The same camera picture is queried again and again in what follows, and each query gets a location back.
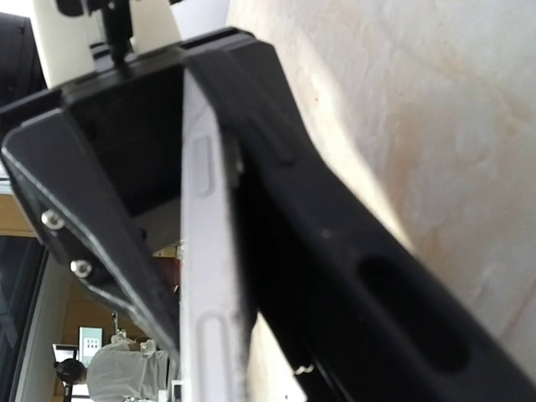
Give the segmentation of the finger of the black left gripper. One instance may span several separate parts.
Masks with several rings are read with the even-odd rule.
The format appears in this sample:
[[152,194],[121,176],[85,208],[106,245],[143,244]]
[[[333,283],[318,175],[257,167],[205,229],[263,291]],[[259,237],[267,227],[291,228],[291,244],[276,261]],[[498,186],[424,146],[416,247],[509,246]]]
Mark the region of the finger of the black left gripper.
[[11,130],[1,159],[51,255],[178,360],[179,303],[153,254],[180,238],[179,199],[131,217],[79,127],[59,109]]

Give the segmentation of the grey-edged black smartphone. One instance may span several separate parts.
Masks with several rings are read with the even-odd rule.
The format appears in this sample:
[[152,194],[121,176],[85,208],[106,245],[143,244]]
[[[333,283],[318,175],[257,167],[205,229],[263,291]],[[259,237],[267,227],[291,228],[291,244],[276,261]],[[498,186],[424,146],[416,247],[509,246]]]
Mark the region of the grey-edged black smartphone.
[[180,358],[184,401],[249,400],[255,315],[240,255],[242,161],[193,73],[183,81]]

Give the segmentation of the black phone case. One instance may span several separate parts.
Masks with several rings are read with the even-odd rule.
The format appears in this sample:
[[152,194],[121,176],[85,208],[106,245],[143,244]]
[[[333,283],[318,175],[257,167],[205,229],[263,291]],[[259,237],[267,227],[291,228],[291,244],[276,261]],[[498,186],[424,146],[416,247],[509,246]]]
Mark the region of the black phone case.
[[337,399],[532,401],[533,381],[322,160],[294,100],[270,96],[228,53],[188,70],[244,158],[246,238],[265,297]]

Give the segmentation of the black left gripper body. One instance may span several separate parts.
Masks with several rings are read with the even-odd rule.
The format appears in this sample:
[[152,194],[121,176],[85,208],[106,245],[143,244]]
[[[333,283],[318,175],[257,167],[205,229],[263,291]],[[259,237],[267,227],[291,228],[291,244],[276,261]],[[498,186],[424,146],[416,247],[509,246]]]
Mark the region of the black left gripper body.
[[71,116],[133,216],[179,193],[183,68],[165,53],[113,67],[1,110],[1,135],[51,111]]

